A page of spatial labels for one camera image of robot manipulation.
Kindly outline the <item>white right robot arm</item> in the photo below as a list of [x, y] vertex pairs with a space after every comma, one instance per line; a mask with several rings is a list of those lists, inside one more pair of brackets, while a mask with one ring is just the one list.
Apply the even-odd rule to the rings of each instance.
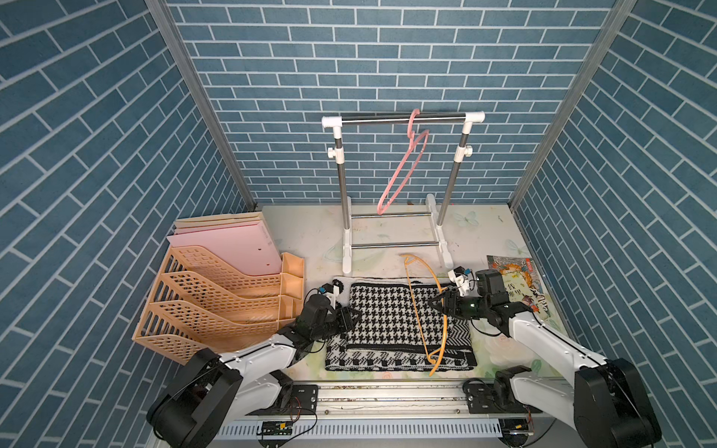
[[551, 329], [524, 302], [513, 302], [502, 274], [483, 270], [470, 280], [450, 272], [451, 286], [429, 305], [447, 317], [485, 319], [551, 365], [560, 379], [527, 367], [499, 371], [494, 396], [501, 405], [532, 406], [576, 430], [588, 447], [652, 447], [662, 429], [638, 369], [623, 358], [609, 360]]

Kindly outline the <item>smiley plaid black white scarf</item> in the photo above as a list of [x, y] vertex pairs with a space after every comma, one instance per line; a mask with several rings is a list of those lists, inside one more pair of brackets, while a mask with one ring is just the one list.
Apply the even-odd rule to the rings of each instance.
[[444, 326], [441, 347], [425, 353], [382, 350], [352, 350], [340, 342], [340, 334], [327, 343], [325, 368], [327, 371], [431, 371], [430, 354], [441, 358], [439, 371], [470, 371], [478, 365], [474, 350], [446, 350], [448, 326]]

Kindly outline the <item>pink clothes hanger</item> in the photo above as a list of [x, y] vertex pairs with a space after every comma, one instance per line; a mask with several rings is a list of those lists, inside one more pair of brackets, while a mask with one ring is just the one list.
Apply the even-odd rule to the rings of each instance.
[[[429, 140], [429, 130], [424, 130], [420, 134], [418, 134], [414, 127], [415, 120], [420, 116], [420, 114], [421, 111], [419, 109], [414, 109], [409, 118], [407, 124], [407, 138], [409, 140], [407, 151], [404, 153], [403, 158], [401, 159], [397, 169], [394, 171], [392, 177], [390, 177], [388, 185], [386, 186], [380, 197], [376, 209], [376, 212], [377, 214], [379, 214], [379, 216], [383, 216], [390, 208], [390, 205], [392, 205], [398, 199], [399, 195], [401, 194], [401, 191], [408, 184], [410, 178], [416, 170], [416, 166], [421, 161], [424, 151], [427, 147], [427, 143]], [[411, 166], [405, 173], [405, 176], [401, 180], [401, 183], [397, 187], [395, 187], [394, 184], [397, 182], [399, 176], [404, 172], [405, 165], [407, 164], [407, 162], [409, 162], [409, 158], [416, 151], [418, 152], [416, 153], [416, 158], [411, 163]]]

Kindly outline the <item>houndstooth black white scarf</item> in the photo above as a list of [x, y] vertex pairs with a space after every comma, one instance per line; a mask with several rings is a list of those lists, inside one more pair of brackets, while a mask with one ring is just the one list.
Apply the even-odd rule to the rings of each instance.
[[429, 307], [436, 286], [358, 282], [349, 289], [349, 306], [361, 311], [360, 323], [340, 336], [347, 349], [432, 352], [441, 347], [448, 326], [446, 350], [470, 351], [468, 324]]

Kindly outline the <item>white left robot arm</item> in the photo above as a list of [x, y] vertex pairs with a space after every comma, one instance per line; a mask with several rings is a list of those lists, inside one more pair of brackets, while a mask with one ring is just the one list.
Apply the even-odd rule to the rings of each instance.
[[263, 343], [217, 354], [206, 348], [183, 366], [149, 407], [155, 437], [172, 447], [205, 447], [227, 422], [268, 409], [293, 386], [283, 373], [317, 341], [351, 332], [361, 311], [314, 294], [302, 313]]

